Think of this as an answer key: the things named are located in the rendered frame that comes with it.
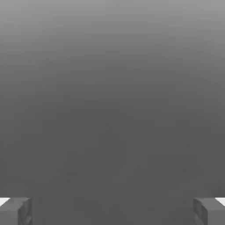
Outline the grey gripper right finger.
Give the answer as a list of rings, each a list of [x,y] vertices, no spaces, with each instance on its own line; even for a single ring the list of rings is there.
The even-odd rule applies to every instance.
[[[225,198],[194,198],[194,225],[225,225]]]

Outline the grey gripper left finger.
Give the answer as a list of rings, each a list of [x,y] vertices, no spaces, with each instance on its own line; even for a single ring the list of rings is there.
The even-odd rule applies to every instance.
[[[33,200],[8,197],[0,204],[0,225],[33,225]]]

